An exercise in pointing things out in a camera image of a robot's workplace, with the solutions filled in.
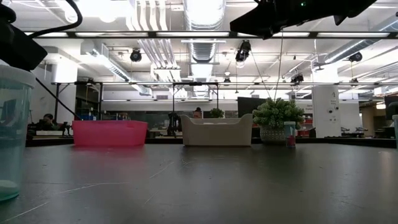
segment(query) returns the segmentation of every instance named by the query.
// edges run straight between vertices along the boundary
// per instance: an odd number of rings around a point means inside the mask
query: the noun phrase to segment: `desk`
[[[28,148],[0,223],[398,223],[395,149]]]

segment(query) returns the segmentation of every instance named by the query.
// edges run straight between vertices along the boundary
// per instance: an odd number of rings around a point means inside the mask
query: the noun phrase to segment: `silver duct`
[[[184,15],[186,30],[190,31],[213,31],[220,30],[223,25],[226,0],[184,0]],[[217,44],[191,43],[190,53],[191,61],[197,63],[209,63],[214,60]],[[191,71],[194,79],[211,77],[212,65],[191,65]],[[195,91],[201,91],[197,94],[203,94],[207,88],[196,86]]]
[[[381,22],[379,25],[373,27],[370,31],[380,31],[380,32],[397,32],[398,31],[398,19],[396,15],[391,16],[385,21]],[[325,63],[335,63],[344,58],[347,58],[360,50],[369,47],[380,40],[352,40],[335,50],[332,53],[329,53],[325,57]]]

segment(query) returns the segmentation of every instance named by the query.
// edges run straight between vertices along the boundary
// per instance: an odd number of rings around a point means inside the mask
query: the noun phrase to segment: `white pillar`
[[[78,65],[71,61],[59,62],[52,67],[53,82],[65,83],[65,82],[75,82],[77,81],[77,71]],[[59,93],[59,100],[64,103],[69,109],[75,112],[75,102],[76,102],[76,86],[75,85],[61,85]],[[72,123],[75,119],[71,112],[67,111],[61,104],[58,104],[57,110],[57,122]]]
[[[323,70],[313,70],[314,82],[338,82],[337,68],[324,66]],[[341,136],[340,104],[337,85],[320,85],[312,88],[313,123],[317,138]]]

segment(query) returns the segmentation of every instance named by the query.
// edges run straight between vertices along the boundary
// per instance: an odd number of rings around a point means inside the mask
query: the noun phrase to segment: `green plant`
[[[211,118],[223,118],[224,111],[218,108],[213,108],[210,110],[210,116]]]
[[[275,101],[268,98],[265,103],[253,111],[254,123],[260,126],[268,126],[272,129],[284,127],[285,121],[295,121],[296,128],[300,128],[300,122],[304,121],[304,110],[297,107],[294,100],[284,101],[281,98]]]

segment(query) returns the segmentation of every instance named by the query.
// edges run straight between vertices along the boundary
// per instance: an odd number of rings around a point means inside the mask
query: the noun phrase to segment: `plant pot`
[[[264,143],[284,144],[285,130],[283,128],[274,129],[269,126],[260,126],[260,137]]]

